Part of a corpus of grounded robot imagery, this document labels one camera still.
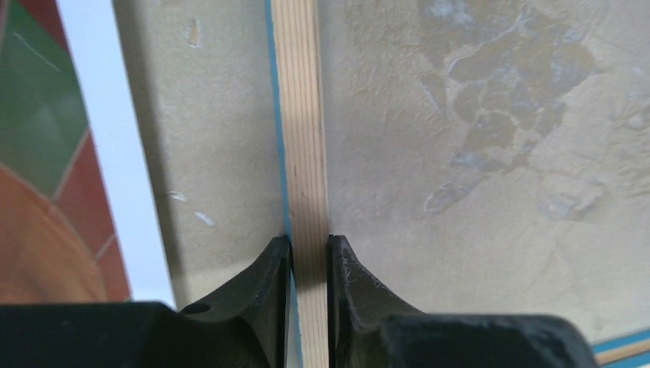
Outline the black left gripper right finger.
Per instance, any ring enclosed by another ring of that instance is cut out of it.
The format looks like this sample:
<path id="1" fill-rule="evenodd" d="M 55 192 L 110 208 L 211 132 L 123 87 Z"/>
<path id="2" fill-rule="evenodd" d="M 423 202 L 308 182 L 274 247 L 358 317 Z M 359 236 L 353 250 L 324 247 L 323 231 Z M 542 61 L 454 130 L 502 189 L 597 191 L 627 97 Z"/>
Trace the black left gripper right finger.
<path id="1" fill-rule="evenodd" d="M 577 328 L 546 314 L 427 314 L 327 239 L 331 367 L 596 367 Z"/>

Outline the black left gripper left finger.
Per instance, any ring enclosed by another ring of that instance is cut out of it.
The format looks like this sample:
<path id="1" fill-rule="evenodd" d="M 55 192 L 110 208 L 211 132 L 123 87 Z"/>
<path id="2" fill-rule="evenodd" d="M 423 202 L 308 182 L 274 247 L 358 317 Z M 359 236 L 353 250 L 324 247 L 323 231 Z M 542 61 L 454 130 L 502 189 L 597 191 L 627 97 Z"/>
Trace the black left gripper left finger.
<path id="1" fill-rule="evenodd" d="M 3 367 L 283 367 L 291 244 L 179 311 L 160 302 L 1 308 Z"/>

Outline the blue wooden picture frame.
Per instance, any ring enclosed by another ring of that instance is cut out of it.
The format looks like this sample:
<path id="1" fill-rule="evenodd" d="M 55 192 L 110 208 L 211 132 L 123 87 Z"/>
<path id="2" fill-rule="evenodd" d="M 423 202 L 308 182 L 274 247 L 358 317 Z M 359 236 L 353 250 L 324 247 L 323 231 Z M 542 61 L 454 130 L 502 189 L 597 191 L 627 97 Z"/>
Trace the blue wooden picture frame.
<path id="1" fill-rule="evenodd" d="M 272 1 L 305 367 L 326 241 L 427 312 L 649 326 L 647 1 Z"/>

